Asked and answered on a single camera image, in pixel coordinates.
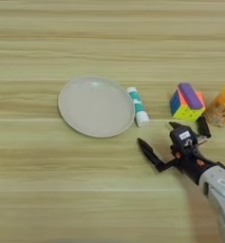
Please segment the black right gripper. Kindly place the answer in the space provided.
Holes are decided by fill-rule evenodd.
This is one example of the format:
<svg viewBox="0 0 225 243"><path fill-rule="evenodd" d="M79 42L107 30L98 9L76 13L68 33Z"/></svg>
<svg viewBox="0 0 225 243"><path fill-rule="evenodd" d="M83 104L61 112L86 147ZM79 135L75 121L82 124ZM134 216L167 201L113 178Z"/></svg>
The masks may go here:
<svg viewBox="0 0 225 243"><path fill-rule="evenodd" d="M176 166L195 184L199 184L200 177L208 169L218 166L225 171L225 166L221 162L213 162L204 158L196 146L210 138L210 129L206 121L197 121L197 132L190 126L174 121L170 121L169 124L173 128L170 132L170 138L174 144L171 146L171 151L175 159L164 163L157 157L153 148L146 141L138 139L138 145L142 153L159 172Z"/></svg>

